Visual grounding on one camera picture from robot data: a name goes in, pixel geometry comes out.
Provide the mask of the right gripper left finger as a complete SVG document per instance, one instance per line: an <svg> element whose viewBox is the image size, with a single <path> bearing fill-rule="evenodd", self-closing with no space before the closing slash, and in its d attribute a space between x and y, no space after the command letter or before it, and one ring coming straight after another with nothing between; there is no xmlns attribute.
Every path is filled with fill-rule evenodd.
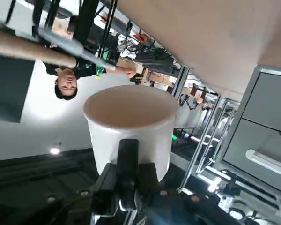
<svg viewBox="0 0 281 225"><path fill-rule="evenodd" d="M25 224L94 225L95 216L112 218L118 209L116 183L116 165L107 164L90 189L37 210L25 219Z"/></svg>

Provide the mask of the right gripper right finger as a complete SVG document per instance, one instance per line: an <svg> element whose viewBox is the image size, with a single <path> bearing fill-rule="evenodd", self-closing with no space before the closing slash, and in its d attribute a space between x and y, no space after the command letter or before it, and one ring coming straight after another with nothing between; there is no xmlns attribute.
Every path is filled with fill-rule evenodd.
<svg viewBox="0 0 281 225"><path fill-rule="evenodd" d="M146 225L239 224L218 206L219 198L204 192L180 194L162 186L153 163L139 164L136 193L136 209L145 214Z"/></svg>

